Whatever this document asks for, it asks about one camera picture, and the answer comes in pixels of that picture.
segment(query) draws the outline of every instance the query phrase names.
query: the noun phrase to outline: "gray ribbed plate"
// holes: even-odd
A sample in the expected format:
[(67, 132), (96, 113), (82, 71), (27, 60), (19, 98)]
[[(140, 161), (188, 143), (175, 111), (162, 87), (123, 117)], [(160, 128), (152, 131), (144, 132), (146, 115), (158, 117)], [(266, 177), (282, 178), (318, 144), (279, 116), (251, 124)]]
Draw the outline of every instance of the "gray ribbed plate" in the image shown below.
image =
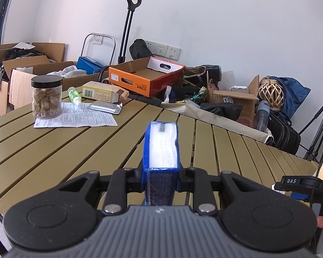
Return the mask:
[(82, 243), (52, 253), (14, 248), (6, 258), (313, 258), (306, 249), (289, 253), (257, 252), (234, 242), (214, 218), (194, 214), (189, 206), (130, 206), (105, 217)]

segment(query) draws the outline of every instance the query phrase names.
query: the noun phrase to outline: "jar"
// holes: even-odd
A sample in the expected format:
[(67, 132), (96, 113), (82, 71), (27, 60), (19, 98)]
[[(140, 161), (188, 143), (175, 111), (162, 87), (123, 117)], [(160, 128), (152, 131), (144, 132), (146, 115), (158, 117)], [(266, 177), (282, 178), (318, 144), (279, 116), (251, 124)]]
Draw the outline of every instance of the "jar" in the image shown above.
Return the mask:
[(38, 75), (31, 79), (32, 113), (50, 119), (61, 114), (62, 79), (58, 75)]

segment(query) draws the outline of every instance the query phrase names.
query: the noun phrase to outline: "power outlet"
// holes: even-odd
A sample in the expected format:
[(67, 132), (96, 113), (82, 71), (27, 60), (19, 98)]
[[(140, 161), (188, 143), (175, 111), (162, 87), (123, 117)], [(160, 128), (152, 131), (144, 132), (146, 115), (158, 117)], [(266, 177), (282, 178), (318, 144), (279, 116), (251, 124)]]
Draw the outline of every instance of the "power outlet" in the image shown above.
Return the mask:
[(154, 54), (154, 52), (156, 50), (157, 43), (155, 43), (153, 41), (149, 41), (149, 40), (146, 40), (145, 43), (146, 43), (148, 49), (152, 52), (152, 54)]
[(180, 53), (181, 53), (180, 48), (169, 46), (169, 48), (167, 49), (167, 52), (166, 52), (166, 58), (177, 61)]
[(94, 35), (93, 36), (93, 43), (101, 45), (103, 43), (103, 36)]
[(169, 48), (168, 45), (157, 44), (156, 45), (156, 50), (154, 51), (154, 54), (155, 55), (162, 56), (162, 57), (165, 57), (168, 48)]

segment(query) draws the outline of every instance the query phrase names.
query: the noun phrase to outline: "box handle hole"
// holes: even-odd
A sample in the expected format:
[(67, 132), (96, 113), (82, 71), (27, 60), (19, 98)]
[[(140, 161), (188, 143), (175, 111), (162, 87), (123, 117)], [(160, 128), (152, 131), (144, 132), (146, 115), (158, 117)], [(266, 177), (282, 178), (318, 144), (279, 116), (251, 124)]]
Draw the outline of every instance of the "box handle hole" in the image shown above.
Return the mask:
[(129, 79), (121, 78), (121, 81), (124, 82), (124, 83), (130, 84), (130, 85), (133, 85), (133, 82), (131, 80), (129, 80)]
[(159, 66), (160, 66), (162, 69), (167, 69), (167, 70), (170, 70), (170, 69), (171, 69), (171, 66), (170, 66), (170, 65), (166, 65), (166, 64), (164, 64), (164, 63), (161, 63)]

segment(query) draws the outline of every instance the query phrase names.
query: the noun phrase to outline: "green bottle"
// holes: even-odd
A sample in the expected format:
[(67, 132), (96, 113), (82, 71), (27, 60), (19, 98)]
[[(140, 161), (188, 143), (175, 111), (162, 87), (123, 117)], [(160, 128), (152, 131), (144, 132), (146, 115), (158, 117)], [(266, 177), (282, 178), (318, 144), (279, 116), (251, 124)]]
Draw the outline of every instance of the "green bottle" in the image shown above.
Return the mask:
[(83, 102), (81, 102), (81, 96), (74, 87), (68, 88), (68, 96), (70, 97), (71, 102), (75, 105), (76, 109), (83, 108)]

